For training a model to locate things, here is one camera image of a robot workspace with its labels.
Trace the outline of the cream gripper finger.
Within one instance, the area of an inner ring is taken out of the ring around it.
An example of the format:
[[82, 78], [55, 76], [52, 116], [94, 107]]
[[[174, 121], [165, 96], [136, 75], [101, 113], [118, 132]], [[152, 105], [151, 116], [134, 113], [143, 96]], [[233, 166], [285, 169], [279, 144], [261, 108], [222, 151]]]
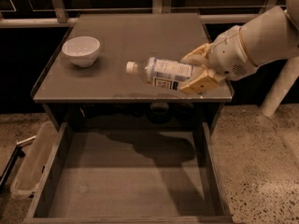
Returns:
[[208, 66], [208, 54], [211, 51], [211, 47], [211, 44], [205, 43], [185, 55], [180, 61], [196, 66]]
[[190, 78], [178, 84], [178, 90], [185, 94], [198, 94], [219, 87], [225, 79], [226, 76], [220, 75], [213, 69], [199, 66], [195, 68]]

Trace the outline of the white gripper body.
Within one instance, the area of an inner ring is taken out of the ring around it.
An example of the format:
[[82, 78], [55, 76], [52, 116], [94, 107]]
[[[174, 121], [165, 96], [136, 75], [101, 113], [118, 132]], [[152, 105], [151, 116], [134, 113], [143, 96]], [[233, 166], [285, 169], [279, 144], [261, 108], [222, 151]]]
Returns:
[[232, 81], [248, 77], [257, 71], [244, 50], [241, 27], [238, 25], [217, 36], [208, 53], [208, 61], [210, 68]]

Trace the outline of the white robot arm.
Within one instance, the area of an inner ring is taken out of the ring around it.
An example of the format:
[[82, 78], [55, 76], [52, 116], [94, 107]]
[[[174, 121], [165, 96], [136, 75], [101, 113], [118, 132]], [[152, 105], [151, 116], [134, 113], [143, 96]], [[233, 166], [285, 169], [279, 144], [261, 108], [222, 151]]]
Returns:
[[285, 8], [272, 7], [184, 56], [181, 60], [197, 70], [178, 89], [186, 94], [209, 91], [225, 79], [237, 81], [265, 64], [286, 60], [261, 105], [262, 113], [270, 117], [298, 78], [298, 58], [299, 0], [286, 0]]

